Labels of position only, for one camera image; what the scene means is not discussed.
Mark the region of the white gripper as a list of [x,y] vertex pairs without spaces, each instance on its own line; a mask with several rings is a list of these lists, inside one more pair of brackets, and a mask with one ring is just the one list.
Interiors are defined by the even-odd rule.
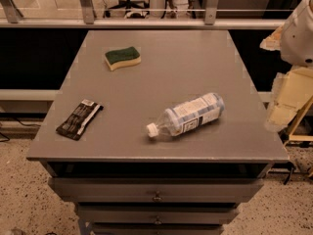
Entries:
[[277,73],[264,123],[268,131],[281,131],[313,96],[313,0],[302,0],[287,18],[264,38],[259,47],[280,51],[292,65],[286,74]]

